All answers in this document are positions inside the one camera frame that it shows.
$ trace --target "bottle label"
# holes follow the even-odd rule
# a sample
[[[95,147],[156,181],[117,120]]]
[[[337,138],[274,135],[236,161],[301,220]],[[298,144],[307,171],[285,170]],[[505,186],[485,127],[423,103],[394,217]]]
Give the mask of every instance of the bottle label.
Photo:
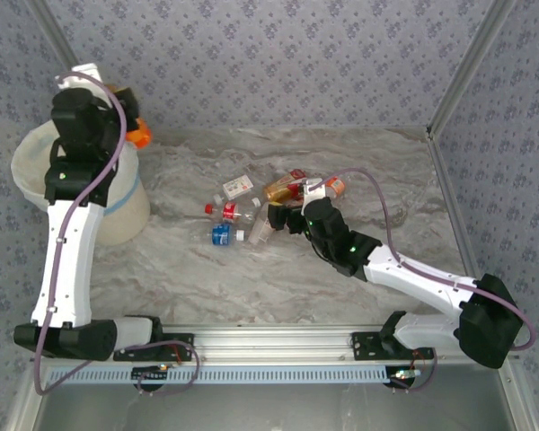
[[[234,200],[243,193],[247,193],[253,189],[253,183],[247,175],[242,175],[235,180],[228,181],[223,187],[227,198]]]
[[[305,178],[305,172],[301,169],[294,169],[290,173],[284,175],[276,182],[268,184],[263,192],[266,195],[266,199],[270,202],[282,202],[291,198],[291,191],[287,188],[288,184],[298,183]]]
[[[331,187],[335,191],[335,197],[338,198],[341,193],[345,191],[345,183],[338,177],[333,177],[331,180],[325,183],[326,187]]]
[[[224,210],[222,211],[224,220],[233,222],[235,220],[235,213],[237,213],[237,204],[235,202],[225,202]]]
[[[212,243],[214,245],[230,245],[230,225],[216,224],[212,228]]]

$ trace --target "orange bottle cap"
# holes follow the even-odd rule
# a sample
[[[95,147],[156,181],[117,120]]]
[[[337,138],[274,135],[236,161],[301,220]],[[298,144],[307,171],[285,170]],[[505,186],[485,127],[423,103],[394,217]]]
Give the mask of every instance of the orange bottle cap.
[[[145,121],[142,119],[136,119],[137,130],[132,130],[126,134],[126,139],[134,144],[136,148],[142,149],[152,142],[152,132],[148,128]]]

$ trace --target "bottle cap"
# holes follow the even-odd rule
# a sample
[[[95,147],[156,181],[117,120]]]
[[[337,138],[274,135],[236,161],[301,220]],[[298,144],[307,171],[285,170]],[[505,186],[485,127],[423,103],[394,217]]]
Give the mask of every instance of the bottle cap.
[[[216,202],[217,206],[221,206],[224,203],[224,200],[222,199],[221,196],[216,194],[216,195],[214,195],[214,202]]]

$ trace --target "black mounting bracket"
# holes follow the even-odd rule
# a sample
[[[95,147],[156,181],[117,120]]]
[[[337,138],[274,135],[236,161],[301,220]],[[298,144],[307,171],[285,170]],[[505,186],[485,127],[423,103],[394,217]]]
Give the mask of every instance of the black mounting bracket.
[[[191,346],[194,345],[194,334],[179,334],[165,333],[160,341],[176,340],[183,341]],[[154,348],[146,348],[144,350],[126,350],[123,353],[117,351],[114,353],[114,361],[116,362],[160,362],[172,363],[177,362],[178,357],[180,362],[190,362],[191,352],[183,347],[172,345],[160,346]]]
[[[433,348],[420,347],[409,349],[393,335],[395,327],[405,312],[393,312],[378,332],[354,332],[351,334],[351,347],[356,361],[413,361],[419,359],[414,352],[427,359],[433,359]]]
[[[169,333],[163,332],[162,323],[158,317],[152,316],[130,316],[144,317],[152,321],[152,335],[149,343],[160,341],[176,340],[186,344],[194,345],[194,334],[188,333]],[[159,346],[144,348],[142,350],[118,350],[114,352],[114,361],[116,362],[189,362],[191,361],[191,352],[183,347]]]
[[[356,361],[419,360],[413,350],[405,347],[394,352],[386,350],[379,332],[354,332],[351,334],[351,348]],[[433,359],[432,348],[422,347],[415,350],[420,352],[426,360]]]

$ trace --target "gray floor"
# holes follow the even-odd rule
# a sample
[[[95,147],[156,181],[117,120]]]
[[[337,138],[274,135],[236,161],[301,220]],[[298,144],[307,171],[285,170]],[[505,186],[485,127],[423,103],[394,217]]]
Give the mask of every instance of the gray floor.
[[[409,394],[378,384],[200,385],[150,399],[131,385],[68,385],[43,401],[33,429],[511,431],[509,418],[495,371],[446,365]]]
[[[420,130],[363,128],[196,130],[151,145],[140,152],[140,174],[152,215],[134,241],[97,249],[94,316],[149,313],[177,323],[381,323],[394,310],[422,311],[407,295],[340,276],[299,235],[276,233],[257,248],[220,249],[192,239],[211,226],[204,204],[223,182],[243,173],[259,192],[293,168],[324,176],[362,166],[381,184],[398,250],[462,273],[422,136]],[[359,174],[345,180],[346,195],[336,205],[349,226],[384,241],[373,188]]]

